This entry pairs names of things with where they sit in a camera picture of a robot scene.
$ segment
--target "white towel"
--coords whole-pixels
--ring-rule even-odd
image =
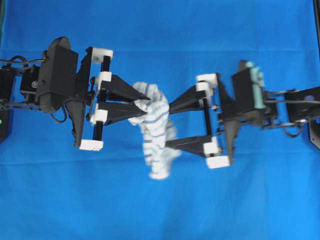
[[[146,115],[129,119],[139,125],[143,134],[145,162],[151,166],[152,179],[165,179],[171,171],[173,160],[181,154],[179,150],[165,147],[166,141],[176,138],[177,130],[169,119],[169,103],[156,84],[136,82],[133,87],[150,100],[136,100],[134,104]]]

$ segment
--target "fabric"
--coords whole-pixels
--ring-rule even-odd
[[[136,100],[134,104],[146,115],[129,119],[139,125],[143,134],[143,152],[149,176],[162,180],[169,176],[172,161],[180,155],[179,150],[166,147],[166,141],[176,139],[176,127],[169,119],[169,103],[156,84],[136,82],[133,87],[150,100]]]
[[[240,60],[261,67],[270,91],[320,85],[310,0],[6,3],[1,59],[38,59],[67,36],[78,67],[88,46],[113,49],[112,73],[130,85],[156,84],[169,103],[206,73],[220,73],[233,95]],[[92,65],[90,77],[99,72]],[[17,77],[17,101],[19,87]],[[287,120],[285,105],[279,114]],[[216,129],[217,115],[210,116]],[[206,133],[202,112],[170,118],[178,138]],[[75,149],[71,131],[70,120],[13,111],[11,135],[0,144],[0,240],[320,238],[320,151],[307,129],[291,139],[281,129],[244,126],[231,167],[210,170],[205,159],[182,152],[163,181],[149,178],[140,128],[129,121],[103,129],[100,152]],[[83,138],[92,136],[86,122]]]

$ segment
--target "white connector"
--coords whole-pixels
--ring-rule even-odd
[[[197,82],[205,81],[210,84],[210,88],[216,88],[218,86],[217,73],[202,74],[195,77]]]
[[[207,156],[210,154],[218,154],[220,152],[216,136],[211,138],[211,142],[206,142],[203,144],[203,152]]]
[[[82,139],[80,148],[86,151],[100,151],[104,147],[103,141]]]
[[[98,108],[99,104],[97,103],[95,105],[94,114],[92,114],[90,117],[90,122],[92,123],[92,125],[96,125],[97,121],[103,122],[103,124],[105,124],[108,119],[108,110]]]
[[[98,77],[95,77],[94,79],[94,85],[96,85],[96,93],[99,94],[100,89],[101,89],[101,83],[103,81],[105,82],[111,82],[112,78],[112,72],[110,71],[101,71],[99,73]]]
[[[195,89],[197,92],[205,91],[205,98],[207,99],[208,105],[211,106],[211,96],[213,96],[214,90],[210,88],[210,84],[206,81],[197,82],[195,85]]]
[[[212,156],[205,159],[208,168],[218,169],[230,166],[229,156]]]
[[[92,48],[92,57],[91,61],[95,64],[102,64],[104,61],[104,56],[110,57],[110,59],[114,56],[114,51],[110,49],[104,49],[104,48]]]

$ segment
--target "wire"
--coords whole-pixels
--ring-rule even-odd
[[[0,63],[5,63],[5,64],[34,64],[34,63],[43,63],[46,60],[44,59],[34,59],[30,61],[10,61],[10,60],[4,60],[0,59]]]
[[[277,104],[277,103],[286,103],[286,104],[320,104],[320,101],[312,100],[266,100],[266,104]]]
[[[52,117],[53,121],[55,121],[57,124],[63,124],[68,119],[66,108],[65,108],[65,102],[62,104],[62,111],[64,114],[63,120],[56,119],[56,117],[51,113],[51,117]]]
[[[289,133],[289,132],[287,131],[287,129],[286,129],[286,126],[282,127],[282,130],[284,131],[284,133],[285,133],[288,137],[290,137],[290,138],[296,138],[296,137],[298,137],[298,136],[302,133],[302,125],[298,125],[297,127],[298,127],[298,129],[299,129],[297,134],[291,134],[291,133]]]

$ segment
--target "screw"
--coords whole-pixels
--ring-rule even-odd
[[[212,105],[211,109],[214,110],[214,111],[217,111],[217,109],[219,109],[220,106],[218,105]]]
[[[36,88],[38,87],[38,82],[37,82],[37,81],[33,81],[33,82],[31,83],[31,87],[33,87],[34,89],[36,89]]]

